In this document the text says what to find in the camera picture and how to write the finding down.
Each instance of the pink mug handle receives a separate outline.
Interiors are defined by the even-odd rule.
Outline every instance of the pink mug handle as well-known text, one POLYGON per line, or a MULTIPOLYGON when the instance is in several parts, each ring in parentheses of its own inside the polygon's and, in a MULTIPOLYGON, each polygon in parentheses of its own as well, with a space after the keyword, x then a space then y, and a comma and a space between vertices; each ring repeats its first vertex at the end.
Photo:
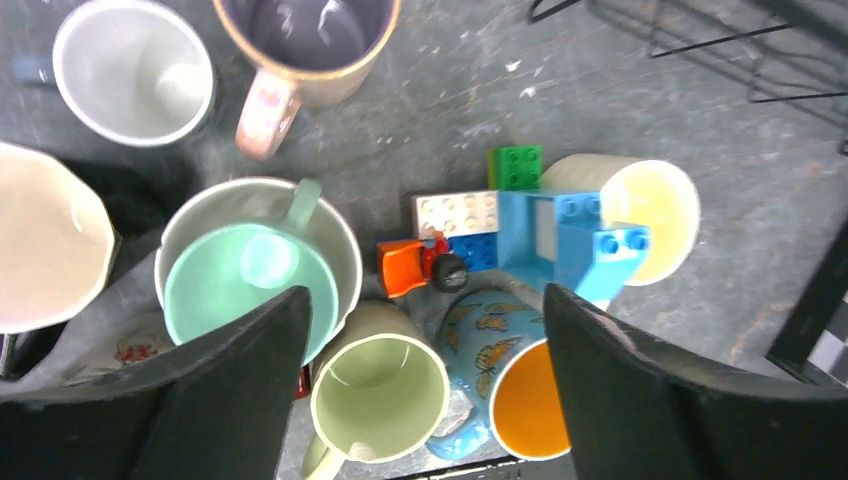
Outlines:
POLYGON ((255 160, 268 160, 283 142, 299 108, 294 83, 259 69, 241 111, 236 145, 255 160))

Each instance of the green lego brick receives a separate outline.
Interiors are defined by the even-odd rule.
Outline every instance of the green lego brick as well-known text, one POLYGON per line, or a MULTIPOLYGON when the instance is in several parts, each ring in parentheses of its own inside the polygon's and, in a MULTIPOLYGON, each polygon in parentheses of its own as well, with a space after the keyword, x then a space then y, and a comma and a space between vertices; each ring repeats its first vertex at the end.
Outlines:
POLYGON ((542 178, 542 147, 490 148, 488 155, 490 190, 530 190, 539 188, 542 178))

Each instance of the mint green mug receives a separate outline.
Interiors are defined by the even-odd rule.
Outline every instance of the mint green mug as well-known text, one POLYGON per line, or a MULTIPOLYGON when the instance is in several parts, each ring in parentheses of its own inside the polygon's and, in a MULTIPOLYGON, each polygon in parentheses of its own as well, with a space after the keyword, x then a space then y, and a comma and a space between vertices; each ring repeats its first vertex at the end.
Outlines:
POLYGON ((238 223, 203 235, 177 259, 165 282, 165 325, 181 345, 293 287, 309 289, 312 321, 303 364, 330 341, 339 313, 332 270, 304 236, 321 196, 312 180, 298 183, 278 225, 238 223))

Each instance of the blue butterfly mug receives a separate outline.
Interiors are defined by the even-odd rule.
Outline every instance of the blue butterfly mug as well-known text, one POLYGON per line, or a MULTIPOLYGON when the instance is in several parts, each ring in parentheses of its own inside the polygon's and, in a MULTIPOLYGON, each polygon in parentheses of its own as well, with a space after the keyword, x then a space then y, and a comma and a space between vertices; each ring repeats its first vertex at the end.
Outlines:
POLYGON ((550 460, 571 450, 543 318, 496 290, 473 293, 448 310, 437 348, 451 386, 473 408, 451 433, 427 441, 430 452, 459 460, 493 436, 525 460, 550 460))

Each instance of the purple mug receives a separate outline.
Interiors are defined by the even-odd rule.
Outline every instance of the purple mug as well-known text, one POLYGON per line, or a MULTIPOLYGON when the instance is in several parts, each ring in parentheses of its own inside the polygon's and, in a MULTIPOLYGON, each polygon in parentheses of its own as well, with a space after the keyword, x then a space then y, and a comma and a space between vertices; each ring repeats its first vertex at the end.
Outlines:
POLYGON ((257 160, 280 146, 301 104, 335 105, 374 67, 400 0, 214 0, 227 33, 257 73, 236 144, 257 160))

